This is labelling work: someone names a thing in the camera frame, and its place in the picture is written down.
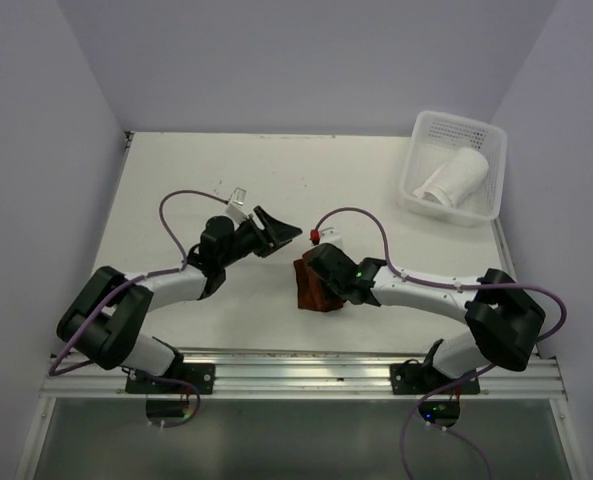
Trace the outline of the brown towel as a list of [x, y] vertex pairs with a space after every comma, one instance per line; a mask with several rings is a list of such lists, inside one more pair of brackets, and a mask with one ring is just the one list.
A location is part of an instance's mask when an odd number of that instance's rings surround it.
[[344, 307], [346, 301], [321, 283], [308, 266], [307, 252], [293, 261], [297, 285], [297, 306], [301, 310], [332, 312]]

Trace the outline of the white towel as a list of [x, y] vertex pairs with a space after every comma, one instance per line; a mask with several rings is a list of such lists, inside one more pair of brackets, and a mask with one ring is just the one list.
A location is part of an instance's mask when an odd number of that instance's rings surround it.
[[456, 208], [485, 180], [488, 160], [477, 150], [460, 148], [440, 165], [413, 195], [444, 207]]

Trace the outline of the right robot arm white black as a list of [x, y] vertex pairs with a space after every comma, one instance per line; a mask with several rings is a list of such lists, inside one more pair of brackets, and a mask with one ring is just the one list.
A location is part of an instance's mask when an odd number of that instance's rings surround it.
[[488, 269], [469, 290], [457, 278], [444, 287], [436, 280], [414, 283], [410, 276], [393, 273], [383, 259], [366, 257], [356, 263], [330, 243], [310, 249], [303, 260], [325, 299], [407, 307], [465, 325], [467, 332], [437, 340], [421, 364], [423, 384], [437, 393], [490, 364], [524, 371], [545, 320], [538, 303], [498, 269]]

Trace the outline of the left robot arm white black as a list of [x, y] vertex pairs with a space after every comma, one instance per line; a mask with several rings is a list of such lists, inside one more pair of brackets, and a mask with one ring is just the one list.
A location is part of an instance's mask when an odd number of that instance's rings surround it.
[[141, 333], [151, 311], [212, 296], [226, 280], [226, 268], [253, 254], [266, 258], [302, 230], [270, 216], [262, 207], [234, 220], [210, 218], [197, 245], [179, 267], [128, 276], [110, 266], [92, 275], [59, 321], [58, 338], [104, 370], [124, 367], [148, 374], [161, 392], [184, 379], [181, 355], [173, 346]]

